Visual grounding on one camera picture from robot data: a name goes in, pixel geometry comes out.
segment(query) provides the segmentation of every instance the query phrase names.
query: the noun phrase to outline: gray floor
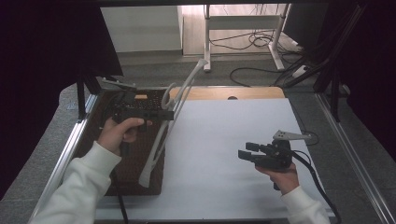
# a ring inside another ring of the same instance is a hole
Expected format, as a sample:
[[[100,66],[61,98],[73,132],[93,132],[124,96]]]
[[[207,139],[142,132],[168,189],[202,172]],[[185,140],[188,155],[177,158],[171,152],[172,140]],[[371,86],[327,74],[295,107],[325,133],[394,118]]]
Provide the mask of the gray floor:
[[[125,77],[122,81],[134,82],[138,87],[167,86],[171,82],[180,84],[195,66],[197,57],[180,55],[140,55],[143,63],[132,60],[135,55],[123,54],[120,61]],[[235,86],[229,79],[230,72],[242,66],[275,69],[268,55],[219,56],[213,59],[211,73],[201,72],[195,80],[196,86]],[[238,80],[255,86],[271,85],[274,74],[244,71]],[[354,172],[346,153],[337,140],[329,121],[324,116],[318,99],[312,92],[311,77],[291,89],[286,96],[295,108],[295,115],[302,129],[314,132],[319,137],[316,145],[309,146],[318,174],[329,197],[336,204],[343,223],[382,223],[370,198]],[[65,89],[60,96],[59,108],[43,135],[35,152],[26,163],[4,199],[0,202],[2,223],[26,223],[50,178],[76,120],[76,86]],[[396,164],[364,125],[340,99],[340,118],[353,145],[371,178],[386,199],[391,211],[396,211]],[[272,223],[287,223],[275,220]]]

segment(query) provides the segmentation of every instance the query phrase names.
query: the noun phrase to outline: wooden board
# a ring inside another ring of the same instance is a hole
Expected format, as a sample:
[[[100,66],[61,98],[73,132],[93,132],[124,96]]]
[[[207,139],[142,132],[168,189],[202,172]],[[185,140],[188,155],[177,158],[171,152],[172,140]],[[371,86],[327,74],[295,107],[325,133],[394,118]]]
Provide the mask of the wooden board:
[[[170,91],[175,98],[179,88]],[[192,88],[188,100],[226,100],[230,96],[237,99],[281,99],[285,94],[279,87],[195,87]]]

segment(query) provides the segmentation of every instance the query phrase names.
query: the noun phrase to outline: black curtain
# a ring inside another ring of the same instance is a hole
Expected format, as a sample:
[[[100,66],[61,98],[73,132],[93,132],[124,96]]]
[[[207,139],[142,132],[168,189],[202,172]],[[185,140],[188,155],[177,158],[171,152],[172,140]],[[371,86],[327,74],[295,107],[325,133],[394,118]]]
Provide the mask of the black curtain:
[[[370,1],[338,60],[348,104],[396,160],[396,1]]]
[[[78,76],[121,76],[99,7],[1,1],[0,197],[47,129],[60,92]]]

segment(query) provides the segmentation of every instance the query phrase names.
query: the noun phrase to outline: metal frame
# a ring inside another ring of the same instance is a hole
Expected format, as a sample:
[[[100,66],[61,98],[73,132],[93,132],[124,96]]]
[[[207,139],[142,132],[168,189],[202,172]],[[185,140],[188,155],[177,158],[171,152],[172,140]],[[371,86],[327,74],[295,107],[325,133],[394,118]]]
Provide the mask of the metal frame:
[[[62,154],[58,162],[56,163],[52,174],[49,177],[49,181],[47,182],[47,185],[44,188],[43,193],[41,194],[41,197],[39,198],[35,206],[35,210],[33,211],[33,214],[31,215],[28,223],[30,223],[30,221],[32,220],[33,217],[35,217],[37,212],[47,203],[52,193],[61,184],[67,164],[71,161],[73,154],[76,150],[77,144],[79,142],[79,139],[82,136],[82,133],[84,132],[84,129],[89,119],[91,118],[90,114],[92,112],[92,108],[96,100],[97,100],[97,95],[90,95],[90,97],[88,98],[87,103],[85,104],[86,117],[83,120],[78,121],[75,127],[73,128],[73,131],[71,132],[69,139],[67,140],[66,145],[64,146],[64,150],[62,151]]]
[[[363,165],[358,153],[353,147],[352,143],[349,141],[349,138],[344,131],[344,128],[340,122],[337,122],[332,115],[332,111],[330,110],[330,105],[327,101],[327,98],[324,93],[316,93],[318,102],[320,107],[322,108],[327,120],[329,121],[332,130],[338,138],[341,146],[343,147],[344,152],[346,153],[346,157],[349,159],[349,162],[352,168],[355,171],[359,181],[361,182],[362,187],[366,191],[367,196],[369,197],[376,213],[381,219],[382,223],[390,224],[396,223],[393,214],[389,210],[389,206],[382,196],[378,186],[375,184],[374,180],[370,177],[367,169]]]
[[[210,72],[210,37],[211,30],[246,30],[246,29],[275,29],[274,41],[268,45],[268,49],[273,56],[277,70],[285,69],[282,60],[277,52],[277,43],[280,33],[285,23],[286,14],[290,4],[286,4],[285,9],[280,15],[263,16],[210,16],[210,5],[205,5],[205,51],[204,57],[208,61],[204,71]]]

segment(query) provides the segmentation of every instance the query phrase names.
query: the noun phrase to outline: wall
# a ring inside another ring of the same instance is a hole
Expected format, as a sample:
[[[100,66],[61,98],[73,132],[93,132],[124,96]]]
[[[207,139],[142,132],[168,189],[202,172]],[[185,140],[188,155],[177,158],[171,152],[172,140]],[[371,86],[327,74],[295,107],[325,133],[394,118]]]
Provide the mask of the wall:
[[[116,52],[181,49],[181,7],[103,7]]]

